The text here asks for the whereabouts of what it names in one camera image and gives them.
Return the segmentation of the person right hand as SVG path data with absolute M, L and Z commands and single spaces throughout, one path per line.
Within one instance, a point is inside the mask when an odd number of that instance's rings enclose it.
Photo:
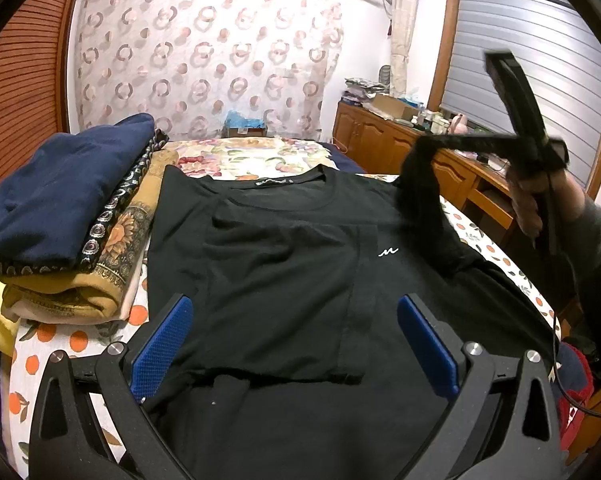
M 545 225 L 541 210 L 545 208 L 547 198 L 550 198 L 555 214 L 566 222 L 576 220 L 585 209 L 585 191 L 564 169 L 525 178 L 517 168 L 510 166 L 507 182 L 517 224 L 532 240 Z

